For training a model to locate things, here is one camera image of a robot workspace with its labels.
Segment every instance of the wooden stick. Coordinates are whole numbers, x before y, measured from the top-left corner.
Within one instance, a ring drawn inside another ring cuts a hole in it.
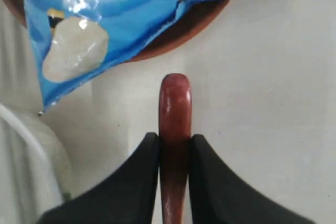
[[[161,84],[159,135],[163,224],[183,223],[183,204],[191,139],[192,96],[189,80],[170,74]]]

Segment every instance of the snack bag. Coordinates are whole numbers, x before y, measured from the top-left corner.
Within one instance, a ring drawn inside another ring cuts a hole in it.
[[[25,0],[44,111],[206,0]]]

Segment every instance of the brown plate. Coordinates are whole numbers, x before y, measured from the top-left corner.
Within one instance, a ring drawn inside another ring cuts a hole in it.
[[[23,0],[3,1],[21,24],[26,26]],[[146,60],[159,56],[187,42],[207,27],[224,9],[228,2],[229,0],[220,0],[195,5],[174,26],[158,36],[158,38],[131,61]]]

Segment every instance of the chip bag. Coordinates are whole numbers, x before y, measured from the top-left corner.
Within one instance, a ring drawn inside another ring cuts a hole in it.
[[[44,111],[208,0],[25,0]]]

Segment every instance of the wooden handle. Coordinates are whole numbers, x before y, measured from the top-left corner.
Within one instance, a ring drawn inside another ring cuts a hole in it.
[[[161,84],[159,136],[163,224],[183,223],[183,203],[191,139],[192,96],[189,80],[170,74]]]

